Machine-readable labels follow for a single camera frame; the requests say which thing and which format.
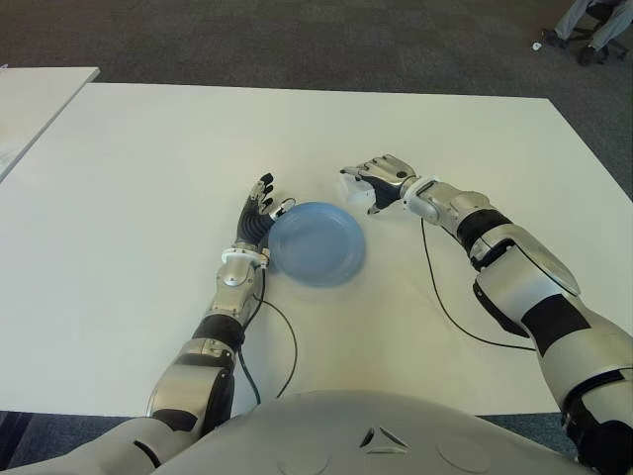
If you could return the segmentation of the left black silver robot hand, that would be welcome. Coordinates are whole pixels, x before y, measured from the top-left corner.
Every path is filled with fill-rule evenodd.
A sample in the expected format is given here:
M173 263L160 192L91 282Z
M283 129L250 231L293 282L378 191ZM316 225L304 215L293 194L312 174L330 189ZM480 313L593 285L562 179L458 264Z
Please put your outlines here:
M275 223L296 206L295 198L286 198L274 204L270 197L274 177L262 175L249 191L237 221L235 242L259 246Z

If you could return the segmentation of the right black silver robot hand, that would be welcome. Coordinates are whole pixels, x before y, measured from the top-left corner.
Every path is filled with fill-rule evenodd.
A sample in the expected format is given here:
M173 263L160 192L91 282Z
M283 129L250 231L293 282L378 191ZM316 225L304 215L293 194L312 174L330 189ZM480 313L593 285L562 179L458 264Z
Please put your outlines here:
M367 210L368 215L378 214L401 200L406 185L417 179L410 165L390 154L372 158L358 165L343 167L340 173L372 188L375 200Z

